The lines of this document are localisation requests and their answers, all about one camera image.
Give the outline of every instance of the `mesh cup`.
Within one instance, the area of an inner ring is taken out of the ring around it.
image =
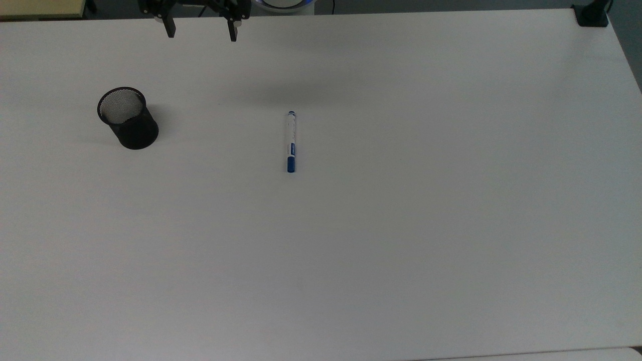
[[[159,128],[147,110],[145,97],[130,87],[112,89],[98,102],[98,116],[120,143],[129,149],[143,149],[152,144]]]

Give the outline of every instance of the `white device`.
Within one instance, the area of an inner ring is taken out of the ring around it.
[[[253,0],[258,7],[268,13],[314,15],[317,0]]]

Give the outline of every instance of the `white table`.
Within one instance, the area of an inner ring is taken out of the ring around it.
[[[0,24],[0,358],[642,343],[642,96],[611,27],[266,17],[233,44],[221,19],[176,24]],[[124,85],[160,126],[144,150],[96,115]]]

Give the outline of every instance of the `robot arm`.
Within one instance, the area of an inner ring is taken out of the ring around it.
[[[142,13],[152,14],[162,20],[167,36],[173,38],[176,33],[176,25],[169,11],[176,3],[207,6],[218,12],[227,19],[231,41],[236,41],[241,20],[248,19],[252,9],[251,0],[138,0],[138,7]]]

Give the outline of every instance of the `blue marker cap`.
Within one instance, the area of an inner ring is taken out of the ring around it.
[[[294,173],[294,157],[288,157],[288,173]]]

